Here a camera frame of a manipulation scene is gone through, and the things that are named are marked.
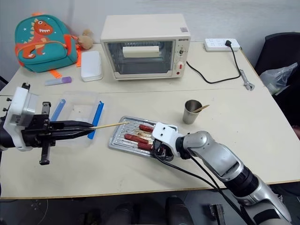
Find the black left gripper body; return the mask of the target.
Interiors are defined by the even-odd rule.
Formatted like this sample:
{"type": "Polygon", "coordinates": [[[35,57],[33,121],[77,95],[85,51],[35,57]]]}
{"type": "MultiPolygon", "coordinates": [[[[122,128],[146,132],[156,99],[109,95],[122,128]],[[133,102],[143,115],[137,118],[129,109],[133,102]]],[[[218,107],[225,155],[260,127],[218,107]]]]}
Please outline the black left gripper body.
{"type": "Polygon", "coordinates": [[[22,130],[22,137],[27,147],[41,148],[41,165],[50,163],[50,148],[55,146],[58,131],[64,128],[62,122],[51,122],[49,119],[51,103],[42,103],[41,114],[33,115],[30,124],[22,130]]]}

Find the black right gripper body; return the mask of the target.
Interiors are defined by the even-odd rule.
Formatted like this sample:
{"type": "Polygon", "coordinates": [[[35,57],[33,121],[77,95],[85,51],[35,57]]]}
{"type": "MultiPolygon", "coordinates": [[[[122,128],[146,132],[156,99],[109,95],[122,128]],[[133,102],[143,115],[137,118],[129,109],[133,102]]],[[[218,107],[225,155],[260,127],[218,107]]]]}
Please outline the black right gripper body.
{"type": "Polygon", "coordinates": [[[153,155],[157,156],[159,159],[163,161],[171,162],[174,158],[171,149],[157,139],[153,141],[152,150],[153,150],[153,155]]]}

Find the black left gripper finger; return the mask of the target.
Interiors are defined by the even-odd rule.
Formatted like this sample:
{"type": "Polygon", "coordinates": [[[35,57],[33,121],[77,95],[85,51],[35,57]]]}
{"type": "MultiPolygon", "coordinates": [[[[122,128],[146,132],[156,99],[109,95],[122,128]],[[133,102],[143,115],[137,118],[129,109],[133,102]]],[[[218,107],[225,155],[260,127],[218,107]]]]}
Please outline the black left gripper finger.
{"type": "Polygon", "coordinates": [[[71,129],[64,129],[64,130],[57,130],[55,131],[55,140],[68,140],[68,139],[75,139],[81,136],[88,135],[94,132],[95,129],[92,128],[71,128],[71,129]]]}
{"type": "Polygon", "coordinates": [[[94,130],[93,125],[84,121],[66,120],[63,121],[63,129],[67,131],[71,130],[94,130]]]}

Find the red sausage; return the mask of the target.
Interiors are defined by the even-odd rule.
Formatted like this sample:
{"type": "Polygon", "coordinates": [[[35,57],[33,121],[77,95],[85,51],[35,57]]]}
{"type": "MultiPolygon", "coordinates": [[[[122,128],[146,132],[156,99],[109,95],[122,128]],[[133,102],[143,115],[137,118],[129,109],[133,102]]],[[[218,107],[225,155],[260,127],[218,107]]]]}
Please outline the red sausage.
{"type": "Polygon", "coordinates": [[[151,126],[146,126],[146,125],[143,125],[143,124],[140,124],[139,125],[139,129],[142,130],[142,131],[145,131],[145,132],[149,132],[149,133],[152,133],[154,128],[151,127],[151,126]]]}
{"type": "Polygon", "coordinates": [[[148,144],[149,141],[146,140],[146,139],[143,139],[143,138],[140,138],[136,135],[131,135],[131,134],[125,134],[124,135],[124,138],[126,140],[130,140],[130,141],[133,141],[133,142],[137,142],[137,143],[144,143],[144,144],[148,144]]]}
{"type": "Polygon", "coordinates": [[[137,144],[137,147],[139,149],[142,149],[142,150],[146,150],[146,151],[153,151],[153,147],[151,144],[148,144],[148,143],[142,143],[142,142],[139,142],[137,144]]]}

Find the metal ridged tray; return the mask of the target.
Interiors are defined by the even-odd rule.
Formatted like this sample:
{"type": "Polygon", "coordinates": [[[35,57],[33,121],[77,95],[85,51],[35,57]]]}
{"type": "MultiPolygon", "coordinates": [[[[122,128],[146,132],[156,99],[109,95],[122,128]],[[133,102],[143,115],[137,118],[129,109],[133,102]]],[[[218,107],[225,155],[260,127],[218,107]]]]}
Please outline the metal ridged tray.
{"type": "Polygon", "coordinates": [[[146,125],[149,127],[154,127],[157,122],[131,116],[123,116],[120,119],[120,122],[128,123],[115,128],[114,133],[108,142],[108,147],[110,149],[119,150],[125,153],[153,158],[154,156],[152,152],[138,148],[137,142],[125,139],[124,135],[136,135],[147,140],[149,144],[152,144],[153,139],[151,138],[151,132],[142,131],[139,126],[146,125]]]}

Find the clear plastic container blue latches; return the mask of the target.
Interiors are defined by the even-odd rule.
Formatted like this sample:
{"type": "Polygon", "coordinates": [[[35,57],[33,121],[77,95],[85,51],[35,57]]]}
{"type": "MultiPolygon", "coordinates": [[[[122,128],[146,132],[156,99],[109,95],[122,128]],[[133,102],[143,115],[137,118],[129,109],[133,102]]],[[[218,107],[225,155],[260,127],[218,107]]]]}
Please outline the clear plastic container blue latches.
{"type": "MultiPolygon", "coordinates": [[[[75,120],[100,125],[104,114],[104,102],[96,92],[66,91],[50,112],[51,121],[75,120]]],[[[73,149],[87,148],[96,139],[96,131],[87,136],[56,142],[56,147],[73,149]]]]}

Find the clear and purple small case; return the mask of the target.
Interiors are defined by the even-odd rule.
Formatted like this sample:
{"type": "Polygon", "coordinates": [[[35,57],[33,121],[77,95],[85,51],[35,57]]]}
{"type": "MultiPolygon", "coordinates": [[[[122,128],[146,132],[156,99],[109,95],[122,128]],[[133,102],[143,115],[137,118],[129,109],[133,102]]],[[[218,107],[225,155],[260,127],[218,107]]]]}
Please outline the clear and purple small case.
{"type": "Polygon", "coordinates": [[[45,86],[53,86],[53,85],[58,85],[58,84],[71,83],[71,82],[72,82],[72,78],[70,76],[67,76],[67,77],[47,80],[47,81],[45,81],[45,86]]]}

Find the white rectangular lidded box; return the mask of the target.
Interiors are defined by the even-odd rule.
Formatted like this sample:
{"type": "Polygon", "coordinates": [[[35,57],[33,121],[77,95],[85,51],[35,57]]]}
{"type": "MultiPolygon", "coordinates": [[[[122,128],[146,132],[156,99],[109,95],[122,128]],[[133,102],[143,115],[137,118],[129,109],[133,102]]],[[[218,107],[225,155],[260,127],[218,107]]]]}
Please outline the white rectangular lidded box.
{"type": "Polygon", "coordinates": [[[81,78],[84,82],[101,80],[103,78],[101,57],[98,51],[82,53],[81,78]]]}

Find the teal dinosaur backpack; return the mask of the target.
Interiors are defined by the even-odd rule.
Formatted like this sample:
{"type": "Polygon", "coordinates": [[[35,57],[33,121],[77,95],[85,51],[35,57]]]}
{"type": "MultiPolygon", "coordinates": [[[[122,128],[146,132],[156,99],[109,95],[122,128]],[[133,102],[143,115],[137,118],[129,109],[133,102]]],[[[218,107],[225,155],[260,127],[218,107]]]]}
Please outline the teal dinosaur backpack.
{"type": "Polygon", "coordinates": [[[34,15],[15,29],[15,55],[28,71],[41,73],[76,64],[78,53],[75,37],[55,16],[34,15]]]}

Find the brown plush toy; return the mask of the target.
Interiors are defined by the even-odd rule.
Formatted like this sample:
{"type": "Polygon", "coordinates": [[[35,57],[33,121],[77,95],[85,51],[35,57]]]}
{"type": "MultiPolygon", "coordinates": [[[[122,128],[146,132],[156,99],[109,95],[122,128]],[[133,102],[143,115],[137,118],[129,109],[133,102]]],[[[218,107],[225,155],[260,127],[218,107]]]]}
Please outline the brown plush toy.
{"type": "Polygon", "coordinates": [[[89,50],[93,46],[91,30],[85,29],[82,35],[78,36],[77,43],[82,49],[89,50]]]}

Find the silver adjustable wrench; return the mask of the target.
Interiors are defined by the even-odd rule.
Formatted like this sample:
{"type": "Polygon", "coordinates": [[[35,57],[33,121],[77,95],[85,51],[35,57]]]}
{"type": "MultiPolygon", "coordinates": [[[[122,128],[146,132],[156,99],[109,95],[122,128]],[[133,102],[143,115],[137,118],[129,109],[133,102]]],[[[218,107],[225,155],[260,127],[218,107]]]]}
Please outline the silver adjustable wrench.
{"type": "Polygon", "coordinates": [[[242,69],[240,69],[240,74],[244,81],[244,87],[249,91],[253,91],[255,88],[255,85],[249,82],[249,80],[247,79],[247,77],[242,69]]]}

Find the white toaster oven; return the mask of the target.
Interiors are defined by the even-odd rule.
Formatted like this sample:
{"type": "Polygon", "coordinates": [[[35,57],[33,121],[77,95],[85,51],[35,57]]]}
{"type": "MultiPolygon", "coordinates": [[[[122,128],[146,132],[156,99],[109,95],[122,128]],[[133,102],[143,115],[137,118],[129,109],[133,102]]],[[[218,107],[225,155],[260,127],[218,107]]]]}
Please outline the white toaster oven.
{"type": "Polygon", "coordinates": [[[182,14],[109,15],[100,40],[116,80],[180,78],[191,34],[182,14]]]}

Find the white power strip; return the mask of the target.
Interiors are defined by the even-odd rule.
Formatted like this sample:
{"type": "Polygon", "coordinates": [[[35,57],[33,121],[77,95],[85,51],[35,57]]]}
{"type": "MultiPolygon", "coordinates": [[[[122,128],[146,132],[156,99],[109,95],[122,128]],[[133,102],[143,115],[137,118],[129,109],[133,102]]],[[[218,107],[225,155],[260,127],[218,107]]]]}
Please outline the white power strip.
{"type": "Polygon", "coordinates": [[[226,46],[226,42],[231,42],[234,52],[240,49],[240,45],[234,38],[206,38],[204,40],[204,48],[207,52],[230,52],[230,47],[226,46]]]}

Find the clear plastic bag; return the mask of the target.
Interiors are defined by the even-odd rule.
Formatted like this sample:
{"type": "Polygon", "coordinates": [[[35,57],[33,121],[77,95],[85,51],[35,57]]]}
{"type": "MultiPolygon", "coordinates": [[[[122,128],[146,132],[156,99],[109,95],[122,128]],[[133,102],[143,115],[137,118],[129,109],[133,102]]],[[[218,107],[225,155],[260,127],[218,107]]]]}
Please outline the clear plastic bag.
{"type": "Polygon", "coordinates": [[[260,79],[271,95],[276,95],[287,86],[288,78],[297,69],[298,63],[295,62],[287,67],[270,69],[261,73],[260,79]]]}

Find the black chair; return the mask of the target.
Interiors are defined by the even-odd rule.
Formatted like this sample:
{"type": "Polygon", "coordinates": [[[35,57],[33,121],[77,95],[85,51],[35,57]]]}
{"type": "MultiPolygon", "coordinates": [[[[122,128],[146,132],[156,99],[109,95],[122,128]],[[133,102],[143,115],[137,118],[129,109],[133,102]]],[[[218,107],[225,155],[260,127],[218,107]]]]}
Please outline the black chair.
{"type": "Polygon", "coordinates": [[[297,63],[287,79],[287,88],[274,95],[276,103],[291,126],[300,127],[300,33],[285,32],[268,35],[255,66],[259,76],[272,69],[297,63]]]}

